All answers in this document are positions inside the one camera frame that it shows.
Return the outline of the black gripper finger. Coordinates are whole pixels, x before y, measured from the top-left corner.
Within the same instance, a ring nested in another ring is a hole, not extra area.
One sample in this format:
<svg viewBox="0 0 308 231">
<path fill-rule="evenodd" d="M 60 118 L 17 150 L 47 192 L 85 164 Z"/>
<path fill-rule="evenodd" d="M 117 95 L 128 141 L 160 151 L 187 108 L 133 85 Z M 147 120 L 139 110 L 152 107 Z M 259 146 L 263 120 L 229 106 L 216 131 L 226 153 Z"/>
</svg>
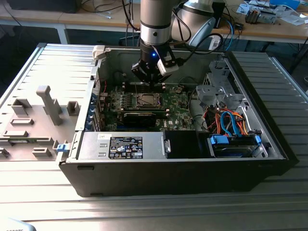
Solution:
<svg viewBox="0 0 308 231">
<path fill-rule="evenodd" d="M 156 77 L 156 65 L 154 63 L 139 61 L 132 66 L 131 71 L 141 82 L 147 83 L 149 87 L 154 86 Z"/>
<path fill-rule="evenodd" d="M 163 83 L 164 81 L 166 81 L 169 77 L 171 76 L 170 75 L 167 75 L 167 76 L 162 76 L 161 73 L 156 73 L 154 74 L 154 86 L 160 84 L 160 83 Z"/>
</svg>

